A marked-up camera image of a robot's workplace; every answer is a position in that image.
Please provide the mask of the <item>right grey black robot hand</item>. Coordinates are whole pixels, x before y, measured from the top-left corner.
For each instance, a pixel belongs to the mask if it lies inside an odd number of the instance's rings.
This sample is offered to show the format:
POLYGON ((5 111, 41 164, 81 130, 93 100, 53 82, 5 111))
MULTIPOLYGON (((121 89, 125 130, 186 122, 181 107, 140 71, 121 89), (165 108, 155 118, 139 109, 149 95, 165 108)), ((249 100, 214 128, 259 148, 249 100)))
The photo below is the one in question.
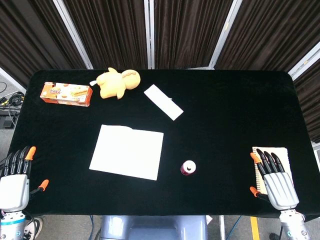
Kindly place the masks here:
POLYGON ((269 154, 257 149, 257 153, 261 159, 253 152, 250 156, 263 178, 267 194, 262 194, 254 186, 249 188, 250 191, 256 198, 270 202, 279 211, 294 209, 299 203, 299 198, 294 183, 285 172, 280 159, 273 152, 269 154))

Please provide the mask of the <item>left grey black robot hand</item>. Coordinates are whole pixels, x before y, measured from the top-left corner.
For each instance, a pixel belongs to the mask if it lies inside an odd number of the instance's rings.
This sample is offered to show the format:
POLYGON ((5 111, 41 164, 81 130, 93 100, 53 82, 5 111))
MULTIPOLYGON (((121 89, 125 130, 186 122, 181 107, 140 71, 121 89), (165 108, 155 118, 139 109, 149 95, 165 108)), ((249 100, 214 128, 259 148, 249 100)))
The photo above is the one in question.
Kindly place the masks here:
POLYGON ((30 190, 31 168, 35 153, 35 146, 26 146, 0 160, 2 215, 23 211, 34 195, 44 192, 48 187, 50 181, 45 179, 36 189, 30 190))

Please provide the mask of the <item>large white paper sheet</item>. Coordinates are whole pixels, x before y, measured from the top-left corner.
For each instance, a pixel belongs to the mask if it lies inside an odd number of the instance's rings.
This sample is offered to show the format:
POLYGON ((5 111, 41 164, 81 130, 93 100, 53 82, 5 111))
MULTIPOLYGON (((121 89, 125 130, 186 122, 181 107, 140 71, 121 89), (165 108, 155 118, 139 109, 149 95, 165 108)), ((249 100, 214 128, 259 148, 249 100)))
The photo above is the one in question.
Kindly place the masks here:
POLYGON ((101 125, 89 169, 156 181, 164 134, 101 125))

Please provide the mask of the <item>beige notepad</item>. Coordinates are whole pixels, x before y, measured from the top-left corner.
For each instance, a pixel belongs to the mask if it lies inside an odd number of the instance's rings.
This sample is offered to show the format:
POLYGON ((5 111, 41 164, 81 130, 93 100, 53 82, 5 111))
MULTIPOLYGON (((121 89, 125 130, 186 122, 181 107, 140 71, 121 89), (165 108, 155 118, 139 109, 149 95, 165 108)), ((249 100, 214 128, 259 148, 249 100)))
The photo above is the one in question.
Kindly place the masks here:
MULTIPOLYGON (((293 182, 291 167, 290 167, 290 160, 288 157, 288 150, 285 147, 259 147, 253 146, 252 152, 261 159, 260 155, 257 152, 257 149, 260 149, 262 152, 266 151, 269 154, 274 153, 278 156, 284 171, 289 174, 291 181, 293 182)), ((256 189, 261 192, 262 194, 268 194, 267 189, 264 183, 264 180, 259 172, 259 169, 256 164, 254 164, 255 169, 255 178, 256 178, 256 189)))

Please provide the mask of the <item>black white shoe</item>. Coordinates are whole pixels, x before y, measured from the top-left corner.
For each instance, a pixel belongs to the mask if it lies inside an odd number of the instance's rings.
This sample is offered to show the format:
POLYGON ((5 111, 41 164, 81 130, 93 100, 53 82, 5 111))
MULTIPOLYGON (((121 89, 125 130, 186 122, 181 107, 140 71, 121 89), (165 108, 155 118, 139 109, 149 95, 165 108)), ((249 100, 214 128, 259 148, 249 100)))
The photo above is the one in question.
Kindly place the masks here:
POLYGON ((43 220, 40 217, 35 217, 29 221, 24 227, 23 240, 35 240, 43 227, 43 220))

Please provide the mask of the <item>metal table leg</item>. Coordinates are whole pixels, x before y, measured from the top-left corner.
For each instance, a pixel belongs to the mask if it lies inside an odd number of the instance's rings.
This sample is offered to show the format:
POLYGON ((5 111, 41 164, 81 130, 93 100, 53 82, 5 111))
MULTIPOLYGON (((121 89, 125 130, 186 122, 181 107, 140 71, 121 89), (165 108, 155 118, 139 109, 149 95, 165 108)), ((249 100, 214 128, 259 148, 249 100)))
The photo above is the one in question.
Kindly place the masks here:
POLYGON ((225 219, 223 215, 218 216, 220 240, 226 240, 225 219))

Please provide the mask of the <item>black tablecloth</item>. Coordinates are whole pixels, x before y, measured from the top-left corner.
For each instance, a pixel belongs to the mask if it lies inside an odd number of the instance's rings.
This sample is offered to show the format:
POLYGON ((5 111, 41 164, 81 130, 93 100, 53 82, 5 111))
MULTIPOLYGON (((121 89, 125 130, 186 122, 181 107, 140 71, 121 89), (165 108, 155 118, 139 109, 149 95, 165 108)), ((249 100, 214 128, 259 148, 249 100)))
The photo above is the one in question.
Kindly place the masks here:
POLYGON ((50 104, 45 82, 86 85, 102 71, 41 70, 28 85, 10 143, 14 153, 35 146, 30 187, 49 185, 27 206, 34 216, 246 215, 276 218, 255 198, 252 147, 288 151, 297 211, 320 216, 320 171, 291 77, 281 71, 140 70, 139 86, 121 99, 100 97, 88 107, 50 104), (156 85, 182 110, 172 121, 144 91, 156 85), (90 170, 101 125, 161 132, 156 181, 90 170), (194 161, 191 175, 182 164, 194 161))

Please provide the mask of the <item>red drink can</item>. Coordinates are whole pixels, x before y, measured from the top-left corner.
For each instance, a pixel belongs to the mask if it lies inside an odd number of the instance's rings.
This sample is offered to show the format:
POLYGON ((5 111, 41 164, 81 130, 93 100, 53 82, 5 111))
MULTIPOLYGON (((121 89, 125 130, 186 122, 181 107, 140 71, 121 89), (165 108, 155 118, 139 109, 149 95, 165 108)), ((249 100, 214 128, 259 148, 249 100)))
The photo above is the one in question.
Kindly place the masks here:
POLYGON ((184 176, 192 175, 195 171, 196 171, 196 163, 192 160, 185 161, 180 167, 180 172, 184 176))

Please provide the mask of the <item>orange biscuit box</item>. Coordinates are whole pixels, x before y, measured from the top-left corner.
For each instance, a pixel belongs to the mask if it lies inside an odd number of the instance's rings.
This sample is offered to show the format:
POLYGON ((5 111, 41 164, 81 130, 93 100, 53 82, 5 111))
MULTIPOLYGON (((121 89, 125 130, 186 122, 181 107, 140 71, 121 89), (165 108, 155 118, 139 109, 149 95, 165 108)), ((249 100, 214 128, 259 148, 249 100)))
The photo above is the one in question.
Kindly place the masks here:
POLYGON ((88 85, 45 82, 40 98, 51 104, 88 107, 92 94, 88 85))

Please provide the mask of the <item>grey robot torso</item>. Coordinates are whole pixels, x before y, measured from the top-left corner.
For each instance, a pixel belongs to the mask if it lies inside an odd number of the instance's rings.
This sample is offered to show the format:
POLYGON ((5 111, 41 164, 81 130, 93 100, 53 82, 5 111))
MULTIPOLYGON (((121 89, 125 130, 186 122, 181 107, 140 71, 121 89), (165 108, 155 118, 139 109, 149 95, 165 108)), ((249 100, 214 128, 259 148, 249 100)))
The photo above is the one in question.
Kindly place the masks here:
POLYGON ((208 240, 204 215, 104 215, 99 240, 208 240))

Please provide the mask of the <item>white long paper strip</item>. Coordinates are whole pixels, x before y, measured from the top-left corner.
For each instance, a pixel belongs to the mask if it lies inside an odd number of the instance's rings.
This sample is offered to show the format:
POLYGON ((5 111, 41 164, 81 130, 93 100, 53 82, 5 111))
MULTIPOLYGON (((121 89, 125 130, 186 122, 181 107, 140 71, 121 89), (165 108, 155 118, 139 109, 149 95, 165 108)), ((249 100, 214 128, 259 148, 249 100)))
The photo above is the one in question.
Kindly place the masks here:
POLYGON ((155 84, 143 92, 172 121, 176 121, 184 111, 155 84))

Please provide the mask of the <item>yellow plush toy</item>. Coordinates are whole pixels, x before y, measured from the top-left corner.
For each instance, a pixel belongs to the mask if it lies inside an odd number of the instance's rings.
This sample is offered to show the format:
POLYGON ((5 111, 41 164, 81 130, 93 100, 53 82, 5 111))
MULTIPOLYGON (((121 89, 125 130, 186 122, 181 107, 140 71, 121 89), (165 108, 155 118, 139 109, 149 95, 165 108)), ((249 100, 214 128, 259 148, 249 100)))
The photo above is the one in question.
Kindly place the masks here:
POLYGON ((140 74, 133 69, 118 72, 109 67, 108 72, 99 75, 96 80, 91 81, 89 84, 91 86, 97 84, 100 87, 100 97, 102 99, 117 97, 119 100, 124 96, 126 90, 136 88, 140 82, 140 74))

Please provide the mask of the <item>brown curtain panel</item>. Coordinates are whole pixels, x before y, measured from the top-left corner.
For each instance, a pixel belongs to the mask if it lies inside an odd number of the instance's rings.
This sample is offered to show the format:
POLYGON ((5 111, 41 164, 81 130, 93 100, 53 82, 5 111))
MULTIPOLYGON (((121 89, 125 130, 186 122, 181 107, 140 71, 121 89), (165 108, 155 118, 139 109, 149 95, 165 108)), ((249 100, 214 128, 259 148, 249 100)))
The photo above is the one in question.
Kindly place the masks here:
POLYGON ((320 0, 242 0, 216 70, 289 72, 320 42, 320 0))
POLYGON ((154 0, 155 67, 207 67, 233 0, 154 0))
POLYGON ((40 70, 86 68, 53 0, 0 0, 0 68, 23 87, 40 70))
POLYGON ((94 69, 147 69, 144 0, 63 0, 94 69))

